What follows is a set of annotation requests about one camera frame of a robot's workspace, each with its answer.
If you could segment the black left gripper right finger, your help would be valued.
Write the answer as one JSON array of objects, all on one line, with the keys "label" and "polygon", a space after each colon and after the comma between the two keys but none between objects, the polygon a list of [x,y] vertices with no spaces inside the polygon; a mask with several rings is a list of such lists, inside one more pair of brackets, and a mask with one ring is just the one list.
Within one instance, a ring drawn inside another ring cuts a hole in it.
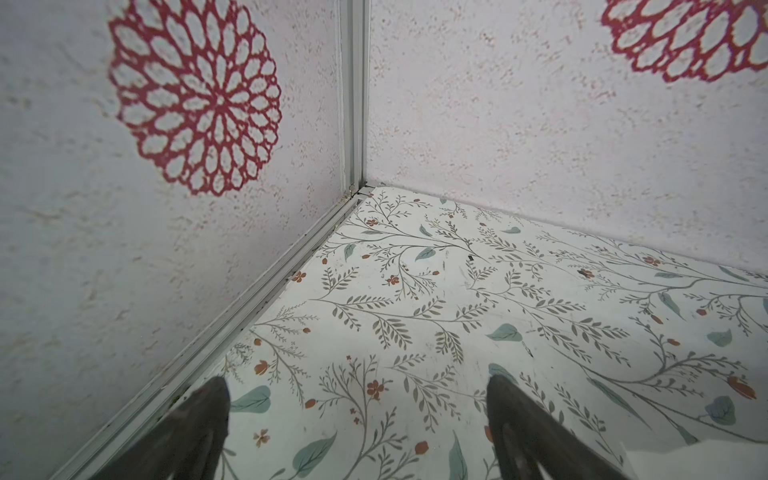
[{"label": "black left gripper right finger", "polygon": [[503,479],[624,479],[503,375],[490,377],[488,427]]}]

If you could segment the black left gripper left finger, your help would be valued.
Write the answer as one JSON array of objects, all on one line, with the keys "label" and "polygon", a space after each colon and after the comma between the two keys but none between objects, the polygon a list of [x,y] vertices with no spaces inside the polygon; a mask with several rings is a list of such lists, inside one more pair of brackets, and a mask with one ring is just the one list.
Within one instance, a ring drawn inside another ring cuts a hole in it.
[{"label": "black left gripper left finger", "polygon": [[228,436],[231,398],[209,379],[95,479],[212,479]]}]

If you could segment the white plastic bag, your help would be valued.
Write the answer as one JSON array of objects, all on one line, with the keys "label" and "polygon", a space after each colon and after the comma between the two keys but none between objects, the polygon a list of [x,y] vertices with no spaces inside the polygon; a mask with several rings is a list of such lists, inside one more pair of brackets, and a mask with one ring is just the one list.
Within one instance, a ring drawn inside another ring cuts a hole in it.
[{"label": "white plastic bag", "polygon": [[705,440],[668,452],[627,450],[636,479],[766,479],[767,446]]}]

